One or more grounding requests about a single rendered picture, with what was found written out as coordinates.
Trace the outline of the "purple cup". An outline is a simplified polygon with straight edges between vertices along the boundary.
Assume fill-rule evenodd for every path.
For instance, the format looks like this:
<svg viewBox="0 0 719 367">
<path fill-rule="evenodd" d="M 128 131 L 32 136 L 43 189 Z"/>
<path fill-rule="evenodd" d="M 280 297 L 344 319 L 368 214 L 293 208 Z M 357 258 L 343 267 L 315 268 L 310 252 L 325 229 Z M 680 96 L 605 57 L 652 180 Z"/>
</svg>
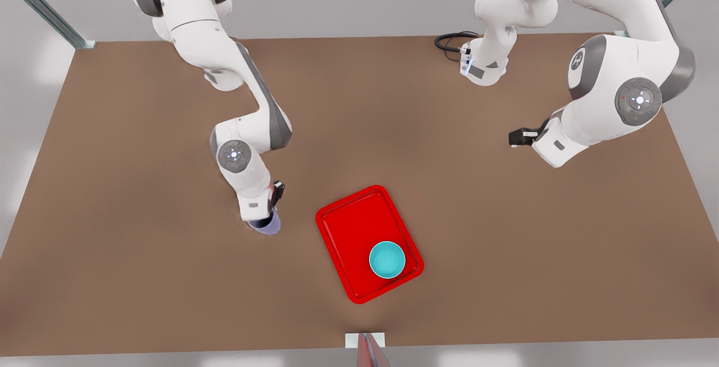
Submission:
<svg viewBox="0 0 719 367">
<path fill-rule="evenodd" d="M 275 209 L 272 209 L 267 218 L 252 220 L 248 224 L 252 229 L 264 235 L 275 235 L 281 227 L 281 221 Z"/>
</svg>

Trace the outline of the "red rectangular tray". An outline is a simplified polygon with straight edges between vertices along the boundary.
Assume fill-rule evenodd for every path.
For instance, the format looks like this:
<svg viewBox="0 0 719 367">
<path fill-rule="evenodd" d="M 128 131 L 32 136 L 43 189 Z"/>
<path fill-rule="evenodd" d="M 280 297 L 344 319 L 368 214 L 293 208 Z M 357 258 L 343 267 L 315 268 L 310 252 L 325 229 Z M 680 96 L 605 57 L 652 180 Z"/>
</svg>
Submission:
<svg viewBox="0 0 719 367">
<path fill-rule="evenodd" d="M 363 305 L 424 271 L 424 260 L 388 191 L 373 185 L 316 214 L 318 230 L 350 301 Z M 370 250 L 382 241 L 400 245 L 406 256 L 396 278 L 380 278 L 369 266 Z"/>
</svg>

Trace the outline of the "teal bowl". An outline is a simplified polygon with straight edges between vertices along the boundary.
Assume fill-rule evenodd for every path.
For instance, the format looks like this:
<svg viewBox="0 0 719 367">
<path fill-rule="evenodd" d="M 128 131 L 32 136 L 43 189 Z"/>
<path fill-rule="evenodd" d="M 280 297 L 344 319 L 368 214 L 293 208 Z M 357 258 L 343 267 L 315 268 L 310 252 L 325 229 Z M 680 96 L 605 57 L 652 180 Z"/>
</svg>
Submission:
<svg viewBox="0 0 719 367">
<path fill-rule="evenodd" d="M 405 268 L 405 252 L 395 242 L 378 242 L 370 250 L 368 264 L 372 272 L 378 277 L 385 279 L 396 278 Z"/>
</svg>

